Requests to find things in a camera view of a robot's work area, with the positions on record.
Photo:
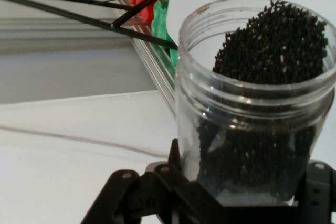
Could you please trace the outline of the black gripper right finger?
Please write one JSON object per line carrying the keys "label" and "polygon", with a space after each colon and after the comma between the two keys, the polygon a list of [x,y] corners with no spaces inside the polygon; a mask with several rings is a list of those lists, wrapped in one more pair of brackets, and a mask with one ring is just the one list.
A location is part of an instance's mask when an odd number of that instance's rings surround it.
{"label": "black gripper right finger", "polygon": [[310,161],[295,201],[298,203],[297,223],[332,223],[335,169],[322,161]]}

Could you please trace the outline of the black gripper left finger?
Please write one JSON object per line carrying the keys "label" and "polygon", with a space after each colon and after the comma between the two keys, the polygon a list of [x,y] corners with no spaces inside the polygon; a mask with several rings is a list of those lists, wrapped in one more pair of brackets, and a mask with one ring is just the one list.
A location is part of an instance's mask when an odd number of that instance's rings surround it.
{"label": "black gripper left finger", "polygon": [[168,162],[139,175],[133,170],[111,174],[82,223],[141,223],[156,215],[161,223],[228,223],[228,213],[197,182],[180,172],[178,141]]}

